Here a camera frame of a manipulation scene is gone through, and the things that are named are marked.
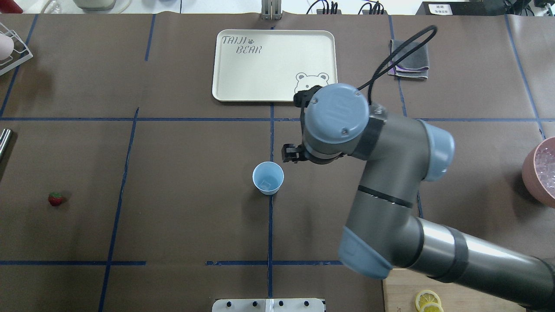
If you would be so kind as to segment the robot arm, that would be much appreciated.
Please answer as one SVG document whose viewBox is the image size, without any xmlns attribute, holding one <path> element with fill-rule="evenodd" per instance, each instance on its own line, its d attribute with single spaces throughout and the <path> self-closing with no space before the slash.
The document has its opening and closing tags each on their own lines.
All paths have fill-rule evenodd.
<svg viewBox="0 0 555 312">
<path fill-rule="evenodd" d="M 343 227 L 343 265 L 380 280 L 406 268 L 528 310 L 554 310 L 553 264 L 412 215 L 420 184 L 439 180 L 452 163 L 449 132 L 391 114 L 344 83 L 297 91 L 293 102 L 303 141 L 283 145 L 284 162 L 366 162 Z"/>
</svg>

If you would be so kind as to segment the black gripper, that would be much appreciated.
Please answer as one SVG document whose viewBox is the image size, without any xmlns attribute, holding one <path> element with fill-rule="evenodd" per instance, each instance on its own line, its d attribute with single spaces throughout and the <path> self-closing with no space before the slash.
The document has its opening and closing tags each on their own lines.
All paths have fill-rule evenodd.
<svg viewBox="0 0 555 312">
<path fill-rule="evenodd" d="M 327 165 L 343 156 L 345 156 L 345 153 L 323 154 L 315 150 L 309 151 L 303 144 L 295 145 L 287 143 L 282 147 L 282 160 L 284 163 L 311 161 L 317 165 Z"/>
</svg>

